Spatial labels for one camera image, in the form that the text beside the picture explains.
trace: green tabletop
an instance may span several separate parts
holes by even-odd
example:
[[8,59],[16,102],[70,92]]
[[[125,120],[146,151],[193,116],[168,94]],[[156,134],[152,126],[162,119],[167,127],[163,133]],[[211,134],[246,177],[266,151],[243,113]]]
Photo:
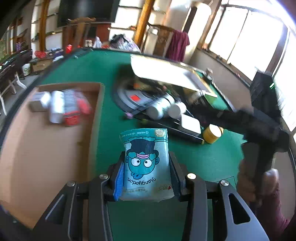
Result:
[[[63,82],[101,82],[105,85],[105,95],[100,120],[98,150],[95,172],[103,173],[108,166],[116,163],[124,147],[119,134],[125,130],[138,128],[138,120],[123,120],[123,112],[112,101],[111,89],[120,77],[121,66],[130,64],[130,53],[118,51],[93,51],[84,56],[70,58],[52,71],[42,84]],[[218,95],[214,107],[227,109],[224,99]],[[169,150],[174,151],[178,161],[187,169],[207,181],[230,180],[235,185],[238,163],[242,159],[240,145],[242,135],[225,130],[214,144],[199,145],[169,136]],[[179,241],[182,237],[187,203],[175,198],[153,202],[109,203],[113,237],[119,240],[169,240]]]

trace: cartoon character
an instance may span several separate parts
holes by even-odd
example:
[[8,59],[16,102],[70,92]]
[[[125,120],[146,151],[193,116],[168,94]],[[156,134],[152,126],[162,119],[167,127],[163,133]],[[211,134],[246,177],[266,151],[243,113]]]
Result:
[[133,137],[128,140],[131,148],[126,152],[125,162],[131,171],[131,176],[138,180],[153,171],[159,163],[158,151],[154,150],[154,137]]

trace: window sill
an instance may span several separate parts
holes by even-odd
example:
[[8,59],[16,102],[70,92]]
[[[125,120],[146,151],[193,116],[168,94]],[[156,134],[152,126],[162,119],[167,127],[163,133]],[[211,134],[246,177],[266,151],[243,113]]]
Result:
[[224,63],[224,62],[216,59],[216,55],[214,53],[211,53],[209,51],[206,51],[206,50],[204,50],[202,48],[198,48],[198,50],[200,50],[201,52],[209,55],[211,58],[213,58],[214,60],[216,60],[218,63],[222,64],[225,68],[227,68],[230,72],[232,72],[246,87],[248,87],[248,88],[250,87],[252,81],[249,78],[247,78],[247,77],[242,78],[241,76],[244,75],[242,72],[240,72],[240,71],[234,71],[231,68],[231,66],[229,66],[228,64],[226,64],[226,63]]

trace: cartoon eye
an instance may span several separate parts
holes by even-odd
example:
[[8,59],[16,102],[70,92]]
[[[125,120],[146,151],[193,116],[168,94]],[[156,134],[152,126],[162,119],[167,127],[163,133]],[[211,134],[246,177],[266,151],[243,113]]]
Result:
[[132,160],[131,160],[131,164],[133,165],[133,166],[138,166],[138,165],[140,165],[140,163],[141,163],[141,161],[138,159],[138,158],[133,158]]
[[147,160],[144,161],[144,166],[145,167],[151,167],[151,165],[152,165],[152,161],[151,160],[147,159]]

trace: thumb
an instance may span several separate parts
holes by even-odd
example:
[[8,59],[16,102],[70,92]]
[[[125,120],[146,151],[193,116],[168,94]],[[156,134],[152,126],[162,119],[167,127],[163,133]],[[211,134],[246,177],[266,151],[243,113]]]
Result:
[[277,169],[270,169],[263,174],[261,194],[266,196],[273,193],[279,182],[279,171]]

